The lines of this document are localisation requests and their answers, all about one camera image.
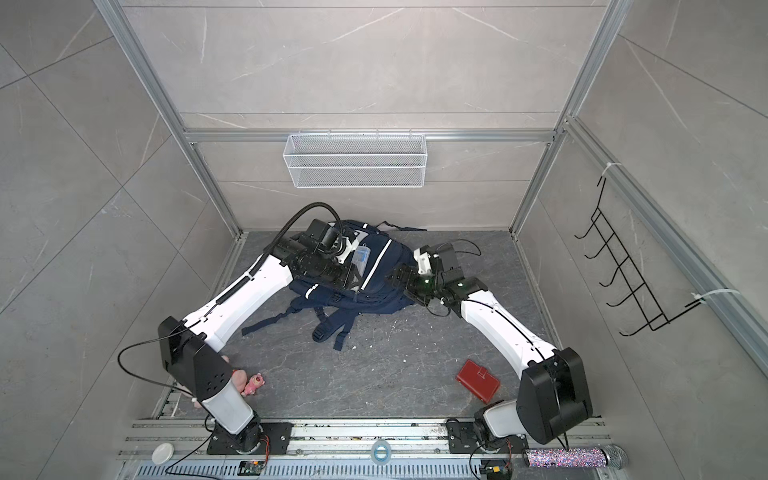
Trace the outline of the navy blue student backpack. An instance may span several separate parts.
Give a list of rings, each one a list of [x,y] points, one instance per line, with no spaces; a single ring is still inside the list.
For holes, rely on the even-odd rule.
[[[295,297],[285,312],[242,328],[244,336],[312,309],[318,318],[313,340],[333,339],[340,351],[359,315],[389,315],[414,303],[391,280],[397,268],[417,266],[413,250],[376,225],[344,220],[336,228],[314,220],[306,231],[279,240],[272,254],[289,267]]]

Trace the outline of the red wallet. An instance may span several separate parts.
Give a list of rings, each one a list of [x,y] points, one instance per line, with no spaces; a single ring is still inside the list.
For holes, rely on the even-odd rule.
[[[489,404],[500,388],[501,382],[487,368],[467,359],[456,374],[459,384],[484,404]]]

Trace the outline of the clear plastic eraser box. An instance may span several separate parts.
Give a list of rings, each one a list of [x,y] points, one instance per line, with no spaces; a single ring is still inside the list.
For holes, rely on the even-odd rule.
[[[370,248],[365,245],[358,245],[352,257],[352,265],[355,267],[358,275],[363,277],[368,260],[370,258]]]

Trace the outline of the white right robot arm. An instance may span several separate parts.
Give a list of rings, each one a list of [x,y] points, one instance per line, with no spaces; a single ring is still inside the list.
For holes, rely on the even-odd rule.
[[[388,279],[415,303],[437,301],[480,331],[518,376],[517,397],[475,414],[478,437],[490,444],[525,434],[539,444],[560,439],[593,416],[583,360],[558,349],[518,321],[479,279],[467,277],[452,245],[424,246]]]

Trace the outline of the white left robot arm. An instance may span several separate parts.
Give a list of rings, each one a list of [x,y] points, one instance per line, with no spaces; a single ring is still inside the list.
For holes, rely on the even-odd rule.
[[[239,393],[230,364],[220,355],[229,339],[269,298],[291,281],[308,277],[345,288],[359,276],[353,254],[365,237],[349,221],[314,220],[288,237],[280,232],[255,263],[233,284],[184,319],[169,317],[158,327],[163,369],[232,436],[258,424]]]

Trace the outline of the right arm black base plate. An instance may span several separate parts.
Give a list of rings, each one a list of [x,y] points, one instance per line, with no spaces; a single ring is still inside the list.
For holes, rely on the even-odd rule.
[[[524,434],[513,434],[504,438],[494,436],[481,425],[479,420],[463,421],[449,418],[445,421],[449,451],[452,454],[512,453],[522,454],[528,448]]]

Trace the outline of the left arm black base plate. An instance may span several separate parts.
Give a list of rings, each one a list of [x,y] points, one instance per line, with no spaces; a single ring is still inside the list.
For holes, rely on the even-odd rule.
[[[251,422],[239,434],[231,434],[216,424],[206,447],[208,455],[286,454],[293,424],[289,422]]]

